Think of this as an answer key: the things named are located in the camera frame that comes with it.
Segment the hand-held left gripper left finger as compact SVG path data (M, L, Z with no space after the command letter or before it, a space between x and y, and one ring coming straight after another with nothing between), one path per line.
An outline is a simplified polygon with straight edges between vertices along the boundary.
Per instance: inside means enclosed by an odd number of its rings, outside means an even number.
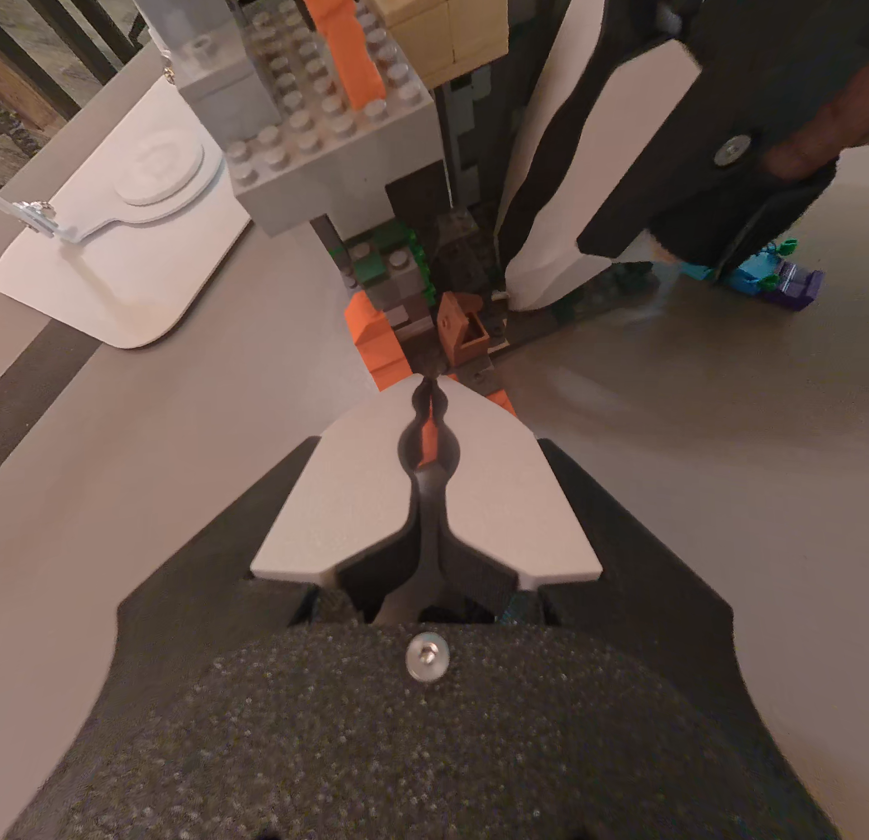
M415 468L430 383L408 377L320 436L256 553L258 579L343 590L374 617L420 562Z

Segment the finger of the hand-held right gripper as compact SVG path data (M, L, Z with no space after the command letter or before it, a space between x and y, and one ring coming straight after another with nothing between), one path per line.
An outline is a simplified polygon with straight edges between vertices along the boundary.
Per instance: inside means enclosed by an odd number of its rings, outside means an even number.
M587 117L567 175L507 266L510 310L543 309L612 264L582 252L577 239L700 73L676 40L614 71Z
M632 0L556 0L566 9L514 148L514 186L497 226L504 265L516 259L537 215L554 198L578 150L592 107L632 54Z

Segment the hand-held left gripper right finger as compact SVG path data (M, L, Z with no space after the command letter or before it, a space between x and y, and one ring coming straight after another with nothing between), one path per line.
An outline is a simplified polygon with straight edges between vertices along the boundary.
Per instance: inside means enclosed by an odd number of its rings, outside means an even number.
M440 571L490 613L517 592L597 581L603 566L535 434L452 378L438 380L439 455L447 472Z

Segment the brown toy brick chest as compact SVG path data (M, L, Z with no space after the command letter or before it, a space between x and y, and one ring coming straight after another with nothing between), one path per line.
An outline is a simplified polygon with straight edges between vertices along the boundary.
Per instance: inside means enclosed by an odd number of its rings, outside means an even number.
M480 319L480 295L446 291L440 298L437 330L440 345L453 368L487 356L491 337Z

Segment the zombie toy brick figure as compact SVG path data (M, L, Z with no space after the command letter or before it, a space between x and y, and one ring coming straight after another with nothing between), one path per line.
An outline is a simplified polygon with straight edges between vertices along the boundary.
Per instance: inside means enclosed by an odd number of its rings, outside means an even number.
M798 239L771 242L746 259L721 281L728 289L749 298L801 312L815 302L825 281L822 269L794 262Z

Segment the toy brick cave building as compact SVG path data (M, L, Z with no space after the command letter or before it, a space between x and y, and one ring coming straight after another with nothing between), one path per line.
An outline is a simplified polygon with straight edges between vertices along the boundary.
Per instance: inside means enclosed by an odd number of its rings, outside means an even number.
M353 292L345 312L380 389L446 373L510 409L492 359L638 302L649 262L612 263L536 311L509 308L495 200L521 116L509 55L540 0L133 0L167 74L269 236L310 224ZM488 355L453 368L446 291L482 297Z

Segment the person's right hand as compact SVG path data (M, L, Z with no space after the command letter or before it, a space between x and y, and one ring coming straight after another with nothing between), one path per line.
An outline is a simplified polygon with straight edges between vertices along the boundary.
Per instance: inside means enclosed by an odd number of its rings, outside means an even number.
M785 181L808 178L837 158L842 150L868 142L868 66L815 116L764 156L762 168Z

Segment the white stand with pole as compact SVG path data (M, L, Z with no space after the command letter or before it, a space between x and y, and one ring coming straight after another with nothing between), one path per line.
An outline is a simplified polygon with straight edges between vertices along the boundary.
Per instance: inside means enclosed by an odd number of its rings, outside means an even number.
M118 349L181 320L249 223L223 151L159 77L49 200L71 243L29 227L2 295Z

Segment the brown wooden panel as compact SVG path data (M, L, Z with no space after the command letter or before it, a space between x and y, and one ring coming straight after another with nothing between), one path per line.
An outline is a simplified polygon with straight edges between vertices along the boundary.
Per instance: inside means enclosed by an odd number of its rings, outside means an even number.
M44 139L56 136L68 121L4 56L1 56L1 103L16 114L25 128Z

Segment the black metal frame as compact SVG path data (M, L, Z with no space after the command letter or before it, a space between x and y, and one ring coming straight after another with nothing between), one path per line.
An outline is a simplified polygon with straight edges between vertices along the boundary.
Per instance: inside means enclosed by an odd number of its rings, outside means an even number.
M133 0L1 0L1 56L68 121L147 42Z

